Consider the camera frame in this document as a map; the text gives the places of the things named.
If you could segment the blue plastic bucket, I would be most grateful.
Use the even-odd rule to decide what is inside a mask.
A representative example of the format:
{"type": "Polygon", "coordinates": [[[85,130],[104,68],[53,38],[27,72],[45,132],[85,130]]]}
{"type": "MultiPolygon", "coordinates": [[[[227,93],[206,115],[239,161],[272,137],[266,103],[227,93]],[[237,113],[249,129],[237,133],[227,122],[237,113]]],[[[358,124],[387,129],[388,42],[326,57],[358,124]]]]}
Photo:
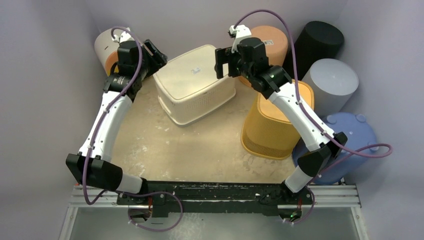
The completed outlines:
{"type": "MultiPolygon", "coordinates": [[[[367,123],[363,114],[336,112],[322,118],[324,123],[336,133],[343,132],[347,136],[345,146],[352,150],[377,143],[373,128],[367,123]]],[[[353,155],[317,177],[317,185],[332,185],[339,182],[345,175],[355,170],[368,160],[367,157],[353,155]]]]}

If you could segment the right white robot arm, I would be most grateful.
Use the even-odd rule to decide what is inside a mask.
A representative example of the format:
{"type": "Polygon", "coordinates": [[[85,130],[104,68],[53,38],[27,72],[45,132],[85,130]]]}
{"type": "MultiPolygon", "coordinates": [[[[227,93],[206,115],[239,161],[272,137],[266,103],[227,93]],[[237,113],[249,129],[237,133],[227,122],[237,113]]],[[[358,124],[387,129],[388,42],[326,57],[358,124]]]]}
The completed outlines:
{"type": "Polygon", "coordinates": [[[308,153],[298,159],[294,172],[280,185],[282,200],[294,203],[329,160],[340,154],[348,140],[346,134],[334,132],[303,103],[299,87],[288,73],[281,66],[269,64],[265,44],[259,38],[245,38],[235,49],[217,48],[214,55],[218,79],[224,76],[223,65],[227,64],[228,75],[246,78],[255,91],[288,118],[305,143],[308,153]]]}

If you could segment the orange capybara bin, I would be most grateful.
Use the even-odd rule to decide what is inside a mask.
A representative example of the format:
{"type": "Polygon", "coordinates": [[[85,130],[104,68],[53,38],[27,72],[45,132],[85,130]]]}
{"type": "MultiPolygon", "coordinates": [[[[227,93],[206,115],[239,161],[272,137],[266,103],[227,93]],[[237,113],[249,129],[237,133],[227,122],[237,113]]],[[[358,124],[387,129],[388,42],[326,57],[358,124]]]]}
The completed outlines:
{"type": "Polygon", "coordinates": [[[289,44],[285,33],[269,25],[256,26],[250,31],[252,37],[259,38],[264,43],[269,64],[282,66],[288,52],[289,44]]]}

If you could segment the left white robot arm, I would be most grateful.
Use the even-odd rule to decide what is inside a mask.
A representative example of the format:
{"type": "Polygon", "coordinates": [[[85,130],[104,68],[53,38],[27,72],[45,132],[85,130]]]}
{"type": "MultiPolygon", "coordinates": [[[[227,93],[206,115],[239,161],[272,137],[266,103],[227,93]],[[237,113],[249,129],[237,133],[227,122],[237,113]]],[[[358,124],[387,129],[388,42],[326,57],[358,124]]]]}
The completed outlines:
{"type": "Polygon", "coordinates": [[[117,61],[105,79],[101,106],[90,133],[78,153],[68,154],[65,164],[78,184],[129,193],[132,201],[142,205],[149,199],[147,181],[112,164],[112,150],[142,81],[164,67],[168,58],[149,39],[140,47],[135,40],[124,41],[116,53],[117,61]]]}

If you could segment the white mesh basket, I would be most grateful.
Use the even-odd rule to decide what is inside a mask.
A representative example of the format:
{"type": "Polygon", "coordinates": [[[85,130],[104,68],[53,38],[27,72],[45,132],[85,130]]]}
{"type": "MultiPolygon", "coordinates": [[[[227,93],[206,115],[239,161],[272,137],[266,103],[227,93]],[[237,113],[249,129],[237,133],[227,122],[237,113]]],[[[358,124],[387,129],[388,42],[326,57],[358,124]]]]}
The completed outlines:
{"type": "Polygon", "coordinates": [[[222,78],[216,76],[215,50],[211,44],[202,45],[153,74],[159,104],[180,127],[198,121],[236,95],[235,80],[227,71],[222,78]]]}

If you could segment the yellow mesh basket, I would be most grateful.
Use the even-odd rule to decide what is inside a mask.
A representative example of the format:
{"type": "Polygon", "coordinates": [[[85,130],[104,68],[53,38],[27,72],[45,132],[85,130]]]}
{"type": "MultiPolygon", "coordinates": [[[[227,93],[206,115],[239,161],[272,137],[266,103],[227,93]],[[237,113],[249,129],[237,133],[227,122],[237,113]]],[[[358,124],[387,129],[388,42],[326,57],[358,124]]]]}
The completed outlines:
{"type": "Polygon", "coordinates": [[[291,155],[300,138],[289,119],[257,93],[242,126],[243,148],[257,157],[283,160],[291,155]]]}

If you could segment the black plastic bin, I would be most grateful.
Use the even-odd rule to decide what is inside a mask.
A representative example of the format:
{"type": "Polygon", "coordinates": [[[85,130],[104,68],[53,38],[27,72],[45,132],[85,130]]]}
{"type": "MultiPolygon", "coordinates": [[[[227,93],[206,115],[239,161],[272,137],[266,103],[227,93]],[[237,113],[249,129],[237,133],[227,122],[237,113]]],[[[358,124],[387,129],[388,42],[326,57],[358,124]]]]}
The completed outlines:
{"type": "Polygon", "coordinates": [[[343,33],[323,21],[310,21],[294,43],[296,69],[302,80],[313,63],[321,59],[334,59],[345,43],[343,33]]]}

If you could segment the grey plastic bin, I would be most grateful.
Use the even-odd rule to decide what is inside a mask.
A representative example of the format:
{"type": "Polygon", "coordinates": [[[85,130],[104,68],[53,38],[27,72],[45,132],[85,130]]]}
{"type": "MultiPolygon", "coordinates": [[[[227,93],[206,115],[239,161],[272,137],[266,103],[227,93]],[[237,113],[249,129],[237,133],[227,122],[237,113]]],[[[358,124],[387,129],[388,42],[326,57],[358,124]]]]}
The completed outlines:
{"type": "Polygon", "coordinates": [[[314,111],[320,117],[340,112],[359,86],[356,72],[332,58],[314,62],[301,81],[312,88],[314,111]]]}

